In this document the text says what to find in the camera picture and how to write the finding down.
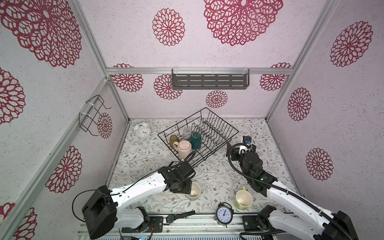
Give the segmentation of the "cream cup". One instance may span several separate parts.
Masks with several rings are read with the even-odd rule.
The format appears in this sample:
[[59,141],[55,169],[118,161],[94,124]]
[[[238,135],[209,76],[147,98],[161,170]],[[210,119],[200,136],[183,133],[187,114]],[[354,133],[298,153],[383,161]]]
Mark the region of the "cream cup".
[[199,197],[200,194],[201,194],[200,185],[196,182],[192,182],[191,192],[189,194],[186,194],[186,197],[191,201],[194,201]]

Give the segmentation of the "pink mug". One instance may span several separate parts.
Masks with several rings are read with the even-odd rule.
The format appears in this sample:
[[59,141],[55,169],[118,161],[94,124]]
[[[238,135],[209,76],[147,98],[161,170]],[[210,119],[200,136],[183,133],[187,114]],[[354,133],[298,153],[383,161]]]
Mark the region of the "pink mug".
[[186,140],[174,142],[173,147],[178,152],[181,160],[185,160],[186,157],[193,151],[191,143]]

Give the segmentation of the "light green mug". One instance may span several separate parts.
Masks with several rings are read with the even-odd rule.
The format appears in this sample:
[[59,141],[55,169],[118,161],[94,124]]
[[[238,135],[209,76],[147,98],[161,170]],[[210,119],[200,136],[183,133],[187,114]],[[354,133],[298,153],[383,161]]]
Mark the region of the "light green mug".
[[253,197],[247,191],[246,186],[242,186],[239,191],[236,192],[234,198],[235,207],[238,210],[246,210],[253,204]]

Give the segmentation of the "dark green mug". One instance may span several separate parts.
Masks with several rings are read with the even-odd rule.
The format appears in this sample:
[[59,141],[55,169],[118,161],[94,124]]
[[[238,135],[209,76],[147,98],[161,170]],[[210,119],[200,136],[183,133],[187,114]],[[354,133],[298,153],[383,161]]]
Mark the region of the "dark green mug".
[[193,150],[198,150],[201,148],[202,136],[199,132],[193,132],[190,137],[190,142]]

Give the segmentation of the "amber glass cup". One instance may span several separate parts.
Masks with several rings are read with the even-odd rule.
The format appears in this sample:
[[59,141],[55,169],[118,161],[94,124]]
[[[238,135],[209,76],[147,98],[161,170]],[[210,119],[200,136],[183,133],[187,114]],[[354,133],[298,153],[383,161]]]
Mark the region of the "amber glass cup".
[[172,136],[170,136],[170,148],[172,149],[172,150],[174,150],[175,148],[174,148],[174,142],[179,142],[180,140],[179,140],[179,138],[178,138],[178,136],[176,136],[176,135],[172,135]]

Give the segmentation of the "clear glass cup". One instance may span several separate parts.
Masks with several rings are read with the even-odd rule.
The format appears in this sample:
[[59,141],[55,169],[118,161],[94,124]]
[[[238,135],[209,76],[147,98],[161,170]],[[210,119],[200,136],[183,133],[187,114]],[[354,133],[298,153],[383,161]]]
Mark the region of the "clear glass cup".
[[192,129],[189,128],[189,127],[185,127],[183,128],[183,131],[182,131],[182,138],[183,140],[186,140],[188,141],[191,137],[191,134],[192,134]]

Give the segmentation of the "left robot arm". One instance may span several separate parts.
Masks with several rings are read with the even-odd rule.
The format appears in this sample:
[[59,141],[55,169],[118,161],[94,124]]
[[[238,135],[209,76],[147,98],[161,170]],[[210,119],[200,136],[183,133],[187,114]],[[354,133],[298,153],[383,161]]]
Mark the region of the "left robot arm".
[[186,161],[162,167],[133,184],[108,189],[103,185],[93,190],[82,208],[89,237],[103,237],[113,229],[128,228],[138,233],[147,229],[151,218],[143,207],[129,210],[128,206],[166,190],[176,194],[190,194],[196,172]]

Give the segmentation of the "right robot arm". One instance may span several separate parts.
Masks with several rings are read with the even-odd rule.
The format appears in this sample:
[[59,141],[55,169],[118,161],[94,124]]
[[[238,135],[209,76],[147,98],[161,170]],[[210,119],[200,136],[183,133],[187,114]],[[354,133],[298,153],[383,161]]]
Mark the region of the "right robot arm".
[[253,190],[288,208],[289,216],[273,206],[264,207],[256,217],[257,235],[281,232],[301,240],[357,240],[351,218],[342,211],[333,213],[292,192],[276,177],[263,170],[256,150],[246,144],[235,144],[227,150],[230,166],[245,177]]

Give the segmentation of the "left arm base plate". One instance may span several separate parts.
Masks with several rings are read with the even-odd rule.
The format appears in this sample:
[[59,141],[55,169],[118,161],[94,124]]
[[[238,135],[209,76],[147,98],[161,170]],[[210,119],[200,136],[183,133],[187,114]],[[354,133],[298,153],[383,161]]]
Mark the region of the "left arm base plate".
[[162,233],[164,226],[164,217],[150,216],[150,220],[144,222],[142,226],[136,229],[122,228],[121,233]]

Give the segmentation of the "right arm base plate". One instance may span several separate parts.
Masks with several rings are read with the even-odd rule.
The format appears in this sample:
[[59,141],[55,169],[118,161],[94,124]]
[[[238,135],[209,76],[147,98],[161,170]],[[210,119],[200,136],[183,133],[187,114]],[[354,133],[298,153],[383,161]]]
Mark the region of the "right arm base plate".
[[258,215],[245,215],[242,216],[243,221],[243,227],[245,232],[262,232],[262,233],[268,233],[268,232],[282,232],[279,229],[274,228],[268,221],[267,218]]

